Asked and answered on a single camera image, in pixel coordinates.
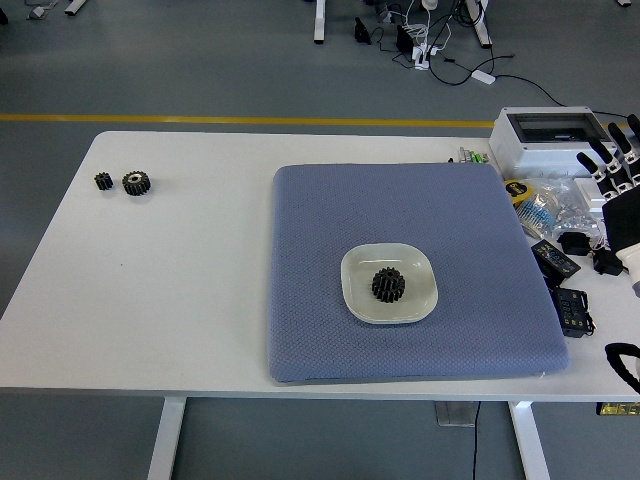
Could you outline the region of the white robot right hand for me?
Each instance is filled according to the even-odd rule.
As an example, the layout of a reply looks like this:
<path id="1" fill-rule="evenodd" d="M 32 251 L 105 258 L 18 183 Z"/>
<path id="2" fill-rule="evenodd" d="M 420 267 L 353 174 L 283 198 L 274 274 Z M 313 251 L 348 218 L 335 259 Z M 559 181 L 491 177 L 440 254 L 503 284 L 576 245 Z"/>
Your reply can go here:
<path id="1" fill-rule="evenodd" d="M 620 157 L 612 155 L 600 140 L 593 139 L 589 145 L 604 161 L 605 169 L 583 152 L 576 158 L 605 199 L 602 212 L 609 247 L 627 268 L 632 289 L 639 296 L 639 150 L 616 123 L 609 123 L 607 130 Z"/>

